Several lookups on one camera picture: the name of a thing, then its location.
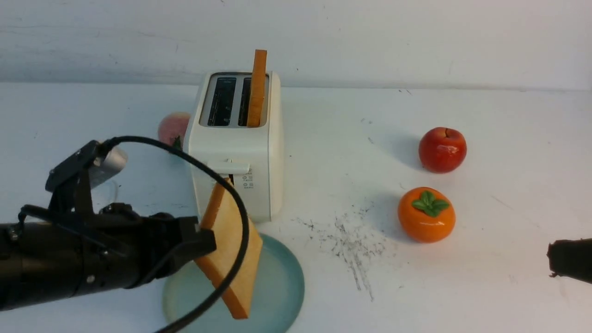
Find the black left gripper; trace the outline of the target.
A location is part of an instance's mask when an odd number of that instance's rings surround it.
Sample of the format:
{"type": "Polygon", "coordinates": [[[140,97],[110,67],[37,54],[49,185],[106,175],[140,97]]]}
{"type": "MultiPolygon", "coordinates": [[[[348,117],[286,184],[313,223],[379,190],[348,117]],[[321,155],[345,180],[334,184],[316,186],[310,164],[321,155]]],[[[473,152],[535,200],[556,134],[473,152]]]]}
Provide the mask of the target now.
{"type": "Polygon", "coordinates": [[[202,228],[196,216],[141,216],[131,205],[112,203],[94,213],[90,226],[131,248],[130,255],[121,256],[91,245],[93,290],[137,288],[216,250],[213,230],[202,228]]]}

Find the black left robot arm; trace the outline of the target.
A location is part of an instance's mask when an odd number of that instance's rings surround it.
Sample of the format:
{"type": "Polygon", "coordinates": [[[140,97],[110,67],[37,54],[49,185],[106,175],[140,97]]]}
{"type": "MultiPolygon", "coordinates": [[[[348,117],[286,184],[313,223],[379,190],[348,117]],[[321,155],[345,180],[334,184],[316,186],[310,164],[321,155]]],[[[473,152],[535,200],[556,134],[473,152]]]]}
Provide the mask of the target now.
{"type": "Polygon", "coordinates": [[[2,311],[134,289],[216,250],[214,233],[195,216],[140,216],[128,204],[112,203],[84,221],[131,253],[122,256],[49,222],[27,222],[22,230],[1,225],[2,311]]]}

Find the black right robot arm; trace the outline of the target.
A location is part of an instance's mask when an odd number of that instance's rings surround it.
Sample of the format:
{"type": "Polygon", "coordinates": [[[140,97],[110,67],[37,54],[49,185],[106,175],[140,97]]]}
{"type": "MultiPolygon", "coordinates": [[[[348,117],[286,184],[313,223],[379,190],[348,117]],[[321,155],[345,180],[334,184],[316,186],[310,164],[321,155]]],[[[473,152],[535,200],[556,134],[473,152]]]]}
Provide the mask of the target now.
{"type": "Polygon", "coordinates": [[[592,284],[592,239],[556,240],[548,245],[550,277],[592,284]]]}

